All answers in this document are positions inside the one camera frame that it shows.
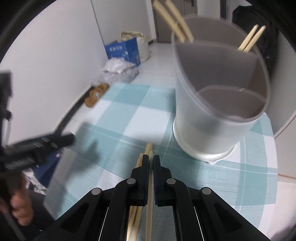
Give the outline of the person's left hand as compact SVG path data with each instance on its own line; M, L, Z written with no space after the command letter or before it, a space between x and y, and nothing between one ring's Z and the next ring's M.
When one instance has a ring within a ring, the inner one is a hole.
M29 190L26 188L27 178L23 173L21 173L21 177L21 187L13 191L10 200L12 207L11 213L21 226L28 226L34 218L34 211L29 197Z

